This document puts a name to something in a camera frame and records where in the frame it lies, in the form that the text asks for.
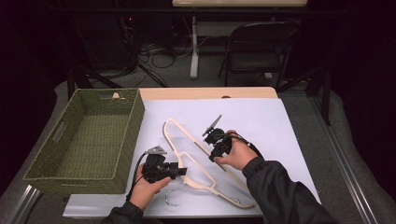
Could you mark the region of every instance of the chair seat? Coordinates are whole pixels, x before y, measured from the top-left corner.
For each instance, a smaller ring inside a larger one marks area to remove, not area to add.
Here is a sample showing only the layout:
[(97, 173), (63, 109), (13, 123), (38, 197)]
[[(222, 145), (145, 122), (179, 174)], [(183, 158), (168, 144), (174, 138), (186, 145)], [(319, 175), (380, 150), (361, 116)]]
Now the chair seat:
[(230, 55), (228, 65), (234, 71), (265, 70), (275, 72), (282, 62), (274, 52), (234, 53)]

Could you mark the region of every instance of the chair backrest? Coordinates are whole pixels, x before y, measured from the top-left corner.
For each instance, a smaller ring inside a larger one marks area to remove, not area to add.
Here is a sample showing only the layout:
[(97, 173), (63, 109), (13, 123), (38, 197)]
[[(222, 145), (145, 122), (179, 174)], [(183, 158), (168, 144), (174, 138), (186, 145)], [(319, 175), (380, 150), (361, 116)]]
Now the chair backrest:
[(254, 22), (236, 28), (228, 49), (233, 43), (263, 44), (271, 47), (288, 46), (299, 34), (300, 26), (291, 21)]

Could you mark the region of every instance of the person's right hand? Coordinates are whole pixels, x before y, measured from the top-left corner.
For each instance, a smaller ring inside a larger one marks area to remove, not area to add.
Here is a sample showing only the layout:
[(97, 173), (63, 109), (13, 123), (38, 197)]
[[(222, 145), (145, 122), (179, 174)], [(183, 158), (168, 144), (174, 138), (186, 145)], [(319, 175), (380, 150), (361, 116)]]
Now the person's right hand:
[[(228, 134), (237, 135), (236, 131), (230, 130)], [(256, 152), (254, 152), (247, 144), (232, 138), (232, 148), (230, 154), (225, 157), (215, 157), (215, 162), (220, 164), (228, 164), (237, 170), (243, 170), (245, 166), (254, 158), (258, 157)]]

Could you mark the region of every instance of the person's arm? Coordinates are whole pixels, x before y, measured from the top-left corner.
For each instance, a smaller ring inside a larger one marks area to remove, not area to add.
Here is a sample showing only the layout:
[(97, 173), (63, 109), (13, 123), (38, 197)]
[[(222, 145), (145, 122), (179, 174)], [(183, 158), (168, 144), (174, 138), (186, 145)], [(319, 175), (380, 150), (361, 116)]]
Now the person's arm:
[(134, 185), (129, 202), (126, 202), (122, 207), (114, 207), (110, 214), (102, 220), (102, 224), (140, 223), (143, 211), (147, 208), (151, 199), (171, 181), (170, 177), (166, 177), (150, 184), (147, 180), (141, 178), (142, 169), (143, 165), (140, 165), (136, 176), (138, 182)]
[(270, 223), (338, 223), (304, 184), (290, 180), (282, 164), (258, 157), (242, 141), (233, 138), (230, 155), (215, 161), (243, 172), (250, 194)]

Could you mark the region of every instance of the person's left hand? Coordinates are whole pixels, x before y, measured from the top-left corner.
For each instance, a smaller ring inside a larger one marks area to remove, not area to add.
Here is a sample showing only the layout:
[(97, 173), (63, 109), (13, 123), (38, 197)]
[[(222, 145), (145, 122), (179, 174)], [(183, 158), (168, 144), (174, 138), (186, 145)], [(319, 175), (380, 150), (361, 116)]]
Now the person's left hand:
[[(137, 169), (136, 180), (143, 175), (142, 170), (143, 164), (141, 164)], [(169, 176), (152, 184), (142, 177), (134, 186), (134, 190), (132, 191), (129, 201), (144, 211), (154, 195), (160, 192), (163, 187), (167, 186), (169, 182), (171, 182), (171, 177)]]

